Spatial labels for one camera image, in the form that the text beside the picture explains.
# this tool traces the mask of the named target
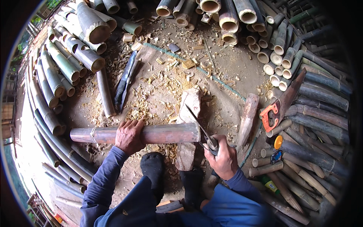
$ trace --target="bamboo tube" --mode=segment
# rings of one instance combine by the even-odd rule
[[[236,33],[239,27],[239,17],[237,15],[233,0],[224,0],[220,3],[221,8],[218,12],[219,26],[221,29],[226,30],[229,33]]]
[[[267,64],[270,61],[270,55],[272,53],[272,50],[270,49],[262,49],[260,52],[257,53],[257,59],[263,63],[263,64]]]
[[[106,64],[104,58],[89,49],[84,43],[76,38],[67,39],[67,47],[72,50],[72,54],[81,61],[86,68],[92,72],[100,71]]]
[[[269,176],[270,179],[275,183],[276,187],[280,190],[280,193],[286,200],[286,202],[295,210],[303,214],[304,211],[302,210],[301,206],[298,204],[288,188],[283,184],[281,179],[275,173],[267,173],[267,176]]]
[[[42,66],[45,77],[48,81],[49,87],[53,92],[53,95],[58,98],[64,93],[64,86],[57,77],[57,72],[52,63],[52,57],[46,49],[41,52]]]
[[[270,55],[271,62],[275,65],[281,65],[282,64],[282,57],[281,55],[278,55],[275,51],[273,51]]]
[[[58,122],[55,114],[51,111],[51,109],[49,109],[34,78],[30,80],[30,91],[35,102],[35,107],[39,110],[48,129],[53,135],[60,135],[61,124]]]
[[[69,83],[69,81],[61,74],[58,77],[65,88],[65,93],[68,97],[71,97],[76,92],[75,88]]]
[[[58,157],[56,156],[56,154],[54,154],[54,152],[52,151],[48,143],[45,141],[42,134],[40,134],[39,130],[37,130],[37,133],[35,134],[34,137],[38,141],[40,147],[43,149],[44,154],[46,155],[52,166],[58,167],[60,163]]]
[[[282,77],[281,76],[278,76],[276,74],[270,75],[270,82],[272,83],[272,85],[274,87],[278,87],[281,79],[282,79]]]
[[[116,13],[119,6],[115,0],[105,0],[108,13]],[[110,37],[110,26],[104,22],[94,11],[89,8],[84,0],[77,0],[77,17],[85,39],[92,44],[106,41]]]
[[[250,51],[256,54],[259,53],[261,50],[257,42],[255,44],[248,44],[248,48],[250,49]]]
[[[296,55],[295,55],[295,57],[294,57],[294,61],[293,61],[293,63],[292,63],[292,65],[291,65],[291,68],[290,69],[284,69],[283,71],[282,71],[282,76],[285,78],[285,79],[291,79],[292,77],[293,77],[293,75],[295,74],[295,72],[296,72],[296,70],[297,70],[297,68],[299,67],[299,65],[300,65],[300,62],[301,62],[301,58],[302,58],[302,50],[299,50],[297,53],[296,53]],[[289,82],[288,83],[286,83],[286,88],[290,85],[290,83],[291,83],[291,81],[292,81],[292,79],[291,80],[289,80]]]
[[[185,2],[185,0],[180,0],[179,3],[174,7],[174,9],[173,9],[173,16],[174,17],[176,17],[179,14],[180,10],[182,9],[182,6],[183,6],[184,2]]]
[[[60,182],[62,182],[63,184],[67,185],[68,187],[72,188],[73,190],[80,192],[80,193],[84,193],[86,188],[78,183],[72,183],[69,182],[68,180],[66,180],[61,174],[59,174],[55,169],[51,168],[50,166],[48,166],[45,163],[42,163],[42,167],[43,169],[45,169],[45,171],[47,171],[52,177],[56,178],[57,180],[59,180]]]
[[[265,64],[263,68],[267,75],[273,75],[275,72],[275,67],[276,65],[270,61],[269,63]]]
[[[269,165],[265,165],[265,166],[261,166],[258,168],[250,168],[248,170],[248,174],[250,177],[254,177],[254,176],[259,176],[262,174],[266,174],[266,173],[270,173],[270,172],[274,172],[277,170],[282,169],[284,166],[283,162],[277,162],[273,165],[269,164]]]
[[[301,45],[301,38],[297,37],[293,44],[293,47],[288,48],[284,58],[282,59],[282,66],[285,69],[291,68],[293,58],[294,58],[295,54],[298,52],[298,50],[300,49],[300,45]]]
[[[258,7],[258,4],[256,0],[249,0],[253,9],[255,10],[257,21],[252,24],[252,27],[257,32],[263,32],[266,30],[265,20],[262,17],[262,13],[260,11],[260,8]]]
[[[249,44],[255,44],[255,43],[257,43],[258,42],[258,39],[259,39],[260,37],[259,37],[259,35],[258,35],[258,33],[257,32],[253,32],[253,33],[251,33],[249,36],[247,36],[247,42],[249,43]]]
[[[200,0],[202,10],[206,13],[217,13],[221,8],[221,0]]]
[[[316,190],[318,190],[318,192],[320,192],[333,206],[337,204],[337,201],[334,199],[334,197],[310,174],[289,160],[284,159],[284,163],[290,166],[291,169],[293,169],[299,176],[306,180],[311,186],[316,188]]]
[[[262,198],[268,203],[270,204],[272,207],[274,207],[275,209],[277,209],[278,211],[282,212],[283,214],[286,214],[287,216],[289,216],[290,218],[304,224],[307,225],[309,224],[309,219],[307,219],[306,217],[304,217],[303,215],[301,215],[299,212],[297,212],[296,210],[290,208],[289,206],[284,205],[283,203],[281,203],[280,201],[278,201],[276,198],[272,197],[271,195],[269,195],[268,193],[261,191],[261,196]]]
[[[286,185],[286,187],[295,195],[297,195],[301,200],[303,200],[305,202],[305,204],[308,205],[308,208],[314,211],[319,210],[319,203],[313,198],[311,197],[308,193],[305,192],[304,189],[302,189],[300,186],[298,186],[297,184],[295,184],[294,182],[292,182],[290,179],[288,179],[287,177],[285,177],[282,173],[280,173],[279,171],[274,172],[277,177],[283,182],[284,185]]]
[[[189,24],[191,17],[195,11],[196,2],[194,0],[185,0],[180,12],[175,18],[177,25],[185,27]]]
[[[71,64],[68,59],[62,55],[57,47],[52,42],[47,43],[47,49],[54,61],[57,63],[59,69],[69,82],[76,81],[79,78],[79,71]]]
[[[204,11],[201,9],[200,5],[197,6],[197,8],[195,9],[195,12],[197,14],[199,14],[199,15],[203,15],[204,14]]]
[[[68,174],[75,182],[82,184],[84,179],[76,173],[73,169],[71,169],[66,163],[61,163],[59,165],[60,169],[62,169],[66,174]]]
[[[341,109],[336,108],[335,106],[333,106],[331,104],[328,104],[326,102],[320,102],[320,101],[317,101],[317,100],[311,100],[311,99],[304,98],[304,97],[301,97],[300,96],[295,101],[295,103],[302,104],[302,105],[307,105],[307,106],[312,106],[312,107],[315,107],[315,108],[318,108],[318,109],[321,109],[321,110],[326,110],[326,111],[332,112],[334,114],[337,114],[339,116],[342,116],[344,118],[347,118],[348,117],[348,114],[346,112],[344,112]]]
[[[177,2],[178,0],[161,0],[158,7],[156,8],[156,13],[161,17],[170,16],[173,13],[173,8]]]
[[[69,205],[71,207],[75,207],[75,208],[78,208],[80,209],[82,207],[82,203],[80,202],[76,202],[76,201],[72,201],[72,200],[69,200],[69,199],[64,199],[64,198],[61,198],[61,197],[56,197],[56,201],[60,202],[60,203],[63,203],[63,204],[66,204],[66,205]]]
[[[274,51],[278,55],[284,54],[285,42],[286,42],[286,29],[287,20],[284,19],[278,26],[278,35],[275,41]]]
[[[97,72],[98,89],[101,95],[102,107],[106,118],[116,115],[114,105],[111,100],[110,89],[107,83],[106,69],[103,68]]]
[[[332,157],[328,155],[323,155],[317,152],[313,153],[309,149],[291,143],[290,141],[283,141],[280,149],[285,152],[297,155],[298,157],[312,162],[320,166],[321,168],[327,169],[329,172],[332,172],[336,175],[342,177],[348,176],[348,168],[340,162],[336,162]]]
[[[249,0],[233,0],[240,20],[245,24],[257,21],[256,11]]]
[[[58,103],[58,105],[56,107],[54,107],[52,110],[56,115],[60,114],[63,110],[63,104]]]
[[[304,114],[310,117],[314,117],[326,121],[328,123],[331,123],[342,129],[348,130],[348,119],[346,118],[311,106],[300,105],[300,104],[296,104],[296,106],[298,108],[297,112],[299,114]]]
[[[112,15],[112,17],[117,21],[117,27],[138,36],[142,30],[142,26],[133,22],[130,22],[128,20],[125,20],[124,18],[118,17],[116,15]]]
[[[313,188],[304,179],[302,179],[301,176],[295,173],[295,171],[292,170],[288,165],[284,165],[281,171],[305,189],[314,192]]]
[[[285,119],[277,127],[273,128],[269,132],[266,132],[266,136],[271,138],[274,135],[278,134],[279,132],[288,128],[291,124],[292,124],[292,121],[290,119]]]
[[[39,59],[37,64],[35,65],[37,70],[38,82],[40,85],[40,89],[42,90],[45,101],[48,104],[49,108],[54,108],[58,104],[58,99],[54,96],[52,90],[50,89],[49,83],[45,77],[42,60]]]
[[[229,33],[225,30],[222,30],[222,39],[224,42],[231,45],[236,45],[238,42],[237,33]]]
[[[48,26],[48,40],[51,41],[52,39],[54,39],[54,31],[51,26]]]
[[[272,26],[267,25],[267,29],[266,29],[266,31],[264,33],[266,33],[266,34],[263,34],[263,35],[266,35],[266,36],[261,35],[261,38],[258,41],[258,44],[262,48],[268,48],[269,43],[270,43],[270,39],[271,39],[271,36],[272,36]]]
[[[79,71],[79,77],[84,77],[87,73],[87,69],[81,65],[81,63],[56,39],[53,39],[54,45],[58,50],[68,59],[73,66]]]
[[[71,129],[70,137],[75,142],[115,144],[117,127]],[[147,125],[141,132],[144,144],[198,142],[200,131],[195,123],[174,125]]]
[[[277,29],[275,29],[275,30],[272,32],[272,35],[271,35],[271,38],[270,38],[270,41],[269,41],[269,46],[268,46],[268,48],[269,48],[270,50],[274,50],[277,35],[278,35],[278,30],[277,30]]]
[[[83,168],[81,169],[79,164],[74,163],[75,152],[69,150],[67,146],[64,145],[63,142],[60,141],[59,138],[53,136],[50,131],[45,128],[44,121],[37,111],[34,113],[35,115],[35,124],[39,129],[40,133],[43,135],[44,139],[47,141],[52,150],[67,164],[69,165],[76,173],[78,173],[81,177],[83,177],[86,181],[91,182],[92,176],[86,173]]]
[[[265,166],[267,164],[270,164],[271,162],[271,158],[270,157],[267,157],[267,158],[254,158],[252,160],[252,166],[253,167],[260,167],[260,166]]]

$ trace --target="black sock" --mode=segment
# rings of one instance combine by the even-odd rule
[[[188,206],[200,210],[200,204],[206,198],[201,195],[200,187],[203,181],[203,170],[179,171],[185,188],[185,203]]]
[[[164,157],[158,152],[144,154],[140,167],[142,174],[151,180],[151,190],[155,196],[156,204],[159,204],[164,196]]]

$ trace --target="green rope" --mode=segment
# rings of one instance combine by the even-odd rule
[[[179,55],[177,55],[177,54],[174,54],[174,53],[172,53],[172,52],[170,52],[170,51],[168,51],[168,50],[166,50],[166,49],[162,49],[162,48],[160,48],[160,47],[157,47],[157,46],[155,46],[155,45],[152,45],[152,44],[150,44],[150,43],[148,43],[148,42],[145,42],[145,43],[144,43],[144,46],[148,46],[148,47],[154,48],[155,50],[158,50],[158,51],[160,51],[160,52],[162,52],[162,53],[165,53],[165,54],[167,54],[167,55],[170,55],[170,56],[172,56],[172,57],[174,57],[174,58],[176,58],[176,59],[180,59],[180,60],[182,60],[182,61],[186,61],[186,59],[182,58],[181,56],[179,56]],[[202,69],[202,68],[200,68],[200,67],[197,67],[197,70],[201,71],[202,73],[208,74],[208,72],[207,72],[207,71],[205,71],[204,69]],[[224,86],[226,89],[228,89],[228,90],[230,90],[231,92],[233,92],[233,93],[235,93],[236,95],[238,95],[238,97],[240,97],[243,101],[246,101],[246,98],[245,98],[245,97],[243,97],[243,96],[242,96],[240,93],[238,93],[235,89],[233,89],[233,88],[231,88],[230,86],[228,86],[225,82],[223,82],[223,81],[219,80],[216,76],[212,76],[212,78],[213,78],[213,80],[217,81],[218,83],[223,84],[223,86]]]

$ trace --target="bamboo tube with holes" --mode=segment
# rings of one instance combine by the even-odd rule
[[[317,211],[319,209],[319,203],[313,197],[311,197],[307,192],[305,192],[304,189],[302,189],[300,186],[298,186],[297,184],[295,184],[294,182],[292,182],[289,178],[285,177],[282,173],[280,173],[280,171],[276,171],[274,173],[277,175],[277,177],[283,182],[284,185],[286,185],[286,187],[292,193],[294,193],[295,195],[297,195],[300,199],[302,199],[306,204],[309,205],[308,206],[309,209],[314,210],[314,211]]]
[[[230,33],[236,33],[239,28],[239,18],[233,0],[223,0],[218,12],[219,26]]]
[[[178,0],[161,0],[156,8],[157,15],[161,17],[167,17],[173,14],[173,8],[177,4]]]
[[[310,220],[306,217],[304,217],[301,213],[297,212],[296,210],[290,208],[289,206],[284,205],[280,201],[278,201],[276,198],[274,198],[272,195],[269,195],[267,192],[261,191],[262,198],[270,204],[272,207],[277,209],[278,211],[282,212],[283,214],[286,214],[290,218],[307,225],[309,224]]]
[[[287,176],[289,176],[293,181],[304,187],[305,189],[314,192],[313,188],[299,176],[293,169],[291,169],[288,165],[284,165],[281,169]]]
[[[257,21],[256,11],[249,0],[233,0],[240,20],[245,24]]]
[[[277,170],[282,169],[284,166],[283,162],[277,162],[273,165],[269,164],[269,165],[265,165],[265,166],[261,166],[258,168],[250,168],[248,170],[248,174],[250,177],[254,177],[254,176],[259,176],[262,174],[266,174],[266,173],[270,173],[270,172],[274,172]]]
[[[284,163],[290,166],[299,176],[301,176],[304,180],[306,180],[311,186],[316,188],[318,192],[320,192],[333,206],[337,204],[335,198],[326,190],[315,178],[313,178],[306,171],[298,167],[296,164],[290,162],[289,160],[284,159]]]
[[[254,158],[252,160],[252,166],[253,167],[260,167],[260,166],[265,166],[267,164],[270,164],[271,162],[271,158],[270,157],[267,157],[267,158]]]
[[[276,187],[280,190],[282,197],[286,200],[286,202],[292,206],[295,210],[300,213],[304,213],[301,206],[298,204],[296,199],[293,197],[288,188],[284,185],[281,179],[275,173],[267,173],[267,176],[275,183]]]

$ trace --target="bamboo pole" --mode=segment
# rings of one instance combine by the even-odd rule
[[[307,205],[308,208],[313,210],[313,211],[317,211],[319,210],[319,203],[313,198],[311,197],[307,192],[305,192],[304,189],[302,189],[300,186],[298,186],[297,184],[295,184],[294,182],[292,182],[290,179],[288,179],[287,177],[285,177],[282,173],[280,173],[279,171],[274,172],[278,178],[280,178],[280,180],[283,182],[284,185],[286,185],[286,187],[295,195],[297,195],[301,200],[303,200]]]
[[[312,187],[316,188],[318,192],[320,192],[333,206],[337,204],[335,198],[326,190],[315,178],[313,178],[306,171],[298,167],[296,164],[290,162],[289,160],[284,159],[284,163],[290,166],[299,176],[301,176],[304,180],[306,180]]]
[[[89,8],[84,0],[77,0],[77,17],[85,39],[92,44],[106,41],[110,37],[110,26]],[[104,0],[108,13],[116,13],[119,6],[115,0]]]
[[[54,108],[58,104],[58,99],[54,96],[52,90],[50,89],[49,83],[45,77],[42,60],[39,59],[37,64],[35,65],[37,70],[38,82],[40,85],[40,89],[42,90],[45,101],[48,104],[49,108]]]
[[[45,77],[48,81],[49,87],[53,92],[53,95],[58,98],[61,97],[64,93],[64,86],[60,82],[58,78],[58,73],[56,72],[56,69],[52,63],[52,57],[48,53],[48,51],[45,49],[41,52],[41,60],[42,60],[42,66],[44,70]]]
[[[276,198],[272,197],[271,195],[269,195],[268,193],[261,191],[261,196],[262,198],[268,203],[270,204],[272,207],[274,207],[275,209],[277,209],[278,211],[282,212],[283,214],[286,214],[287,216],[289,216],[290,218],[304,224],[307,225],[309,224],[310,220],[307,219],[306,217],[304,217],[303,215],[301,215],[299,212],[297,212],[296,210],[290,208],[289,206],[284,205],[283,203],[281,203],[280,201],[278,201]]]
[[[245,24],[257,21],[256,11],[249,0],[233,0],[240,20]]]
[[[275,173],[267,173],[267,176],[275,183],[276,187],[280,190],[281,195],[286,200],[286,202],[292,206],[295,210],[299,211],[300,213],[304,214],[301,206],[298,204],[296,199],[293,197],[291,192],[288,188],[284,185],[281,179]]]
[[[200,0],[202,10],[206,13],[217,13],[221,8],[221,0]]]
[[[239,17],[233,0],[221,2],[221,9],[218,12],[219,26],[230,33],[236,33],[239,28]]]
[[[270,172],[274,172],[277,170],[282,169],[284,166],[283,162],[277,162],[273,165],[265,165],[265,166],[261,166],[258,168],[250,168],[248,170],[248,174],[250,177],[254,177],[254,176],[259,176],[262,174],[266,174],[266,173],[270,173]]]
[[[274,51],[278,55],[284,54],[285,42],[286,42],[286,30],[287,30],[287,20],[284,19],[278,26],[278,35],[275,41]]]
[[[167,17],[173,14],[173,8],[177,4],[178,0],[161,0],[156,13],[161,17]]]
[[[75,142],[112,143],[118,127],[73,128],[70,137]],[[174,125],[147,125],[140,135],[144,144],[200,141],[199,127],[195,123]]]
[[[318,109],[321,109],[321,110],[326,110],[326,111],[329,111],[329,112],[332,112],[334,114],[337,114],[339,116],[342,116],[344,118],[347,118],[348,117],[348,114],[344,111],[342,111],[341,109],[331,105],[331,104],[328,104],[326,102],[321,102],[321,101],[318,101],[318,100],[311,100],[309,98],[305,98],[305,97],[298,97],[297,100],[295,100],[295,103],[297,104],[302,104],[302,105],[307,105],[307,106],[312,106],[312,107],[315,107],[315,108],[318,108]]]
[[[110,88],[107,83],[106,68],[101,69],[97,72],[98,90],[101,95],[102,107],[105,112],[106,118],[110,118],[116,115],[114,105],[112,103]]]
[[[272,50],[270,49],[262,49],[260,52],[257,53],[257,59],[263,63],[263,64],[267,64],[270,61],[270,55],[272,53]]]
[[[271,158],[270,157],[267,157],[267,158],[254,158],[252,160],[252,166],[253,167],[260,167],[260,166],[265,166],[267,164],[270,164],[271,162]]]

